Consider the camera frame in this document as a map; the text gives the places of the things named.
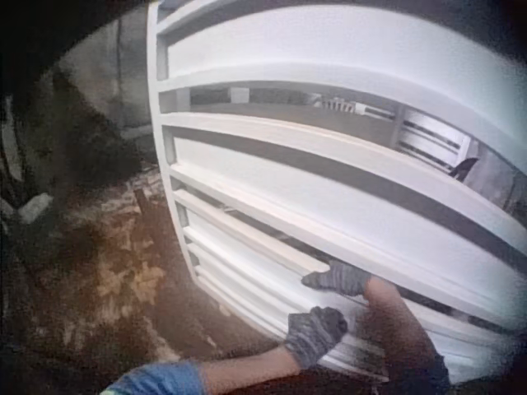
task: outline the hand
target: hand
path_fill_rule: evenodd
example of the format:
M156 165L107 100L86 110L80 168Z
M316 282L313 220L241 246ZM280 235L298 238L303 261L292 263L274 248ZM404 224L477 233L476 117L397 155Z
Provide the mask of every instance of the hand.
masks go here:
M302 369L308 369L334 348L346 331L346 320L340 311L314 307L309 313L289 314L284 346Z
M302 278L302 284L314 290L332 290L340 295L362 295L371 274L348 265L332 261L327 272L313 272Z

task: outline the dirt ground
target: dirt ground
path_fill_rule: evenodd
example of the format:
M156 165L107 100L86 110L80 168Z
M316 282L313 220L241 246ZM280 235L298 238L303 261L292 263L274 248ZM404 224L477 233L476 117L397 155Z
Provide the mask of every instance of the dirt ground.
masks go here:
M50 232L60 240L51 252L35 242L28 249L41 254L4 265L2 393L98 393L147 362L245 356L275 344L191 281L155 167L69 207ZM317 369L238 393L361 388Z

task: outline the glove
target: glove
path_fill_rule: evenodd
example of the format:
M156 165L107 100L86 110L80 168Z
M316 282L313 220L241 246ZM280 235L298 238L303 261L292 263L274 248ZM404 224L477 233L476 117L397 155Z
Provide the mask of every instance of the glove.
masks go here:
M346 320L340 311L314 307L309 313L289 314L284 346L302 369L308 369L334 348L346 332Z
M364 288L371 274L348 265L332 261L327 272L313 272L302 278L302 284L314 290L332 290L340 295L357 296L364 293Z

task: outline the shirt sleeve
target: shirt sleeve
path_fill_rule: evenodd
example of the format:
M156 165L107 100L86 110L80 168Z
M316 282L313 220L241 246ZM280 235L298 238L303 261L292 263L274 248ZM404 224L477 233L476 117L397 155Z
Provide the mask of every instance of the shirt sleeve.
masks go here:
M198 367L190 362L149 364L131 370L101 395L206 395Z
M445 395L450 389L448 369L443 357L436 354L434 362L425 369L407 369L400 379L389 381L381 389L383 395Z

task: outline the white louvered panel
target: white louvered panel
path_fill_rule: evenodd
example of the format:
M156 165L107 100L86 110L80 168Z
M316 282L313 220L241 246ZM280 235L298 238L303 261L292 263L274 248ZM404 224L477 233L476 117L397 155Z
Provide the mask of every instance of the white louvered panel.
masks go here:
M193 0L161 21L156 3L149 12L156 151L195 283L278 339L287 332L289 313L314 305L340 309L355 324L321 364L380 381L386 379L383 350L365 329L364 299L300 283L306 273L327 268L320 254L488 321L488 328L524 326L527 281L511 264L527 264L527 230L428 165L447 172L476 138L527 172L525 112L518 100L525 70L444 27L342 4L252 11L179 34L231 2ZM361 44L350 46L349 36ZM200 107L209 114L192 113L191 89L214 84L228 90L227 102ZM322 116L335 118L305 117L306 107L286 115L285 106L251 103L253 89L291 86L319 97L317 106L332 110ZM343 92L347 99L341 99L334 89L355 93ZM352 123L340 113L389 122L376 125L378 135L368 138L374 120ZM412 156L424 152L419 159L428 165L390 150L397 145ZM481 230L509 253L482 243ZM445 357L453 382L496 373L516 344L513 337L405 302Z

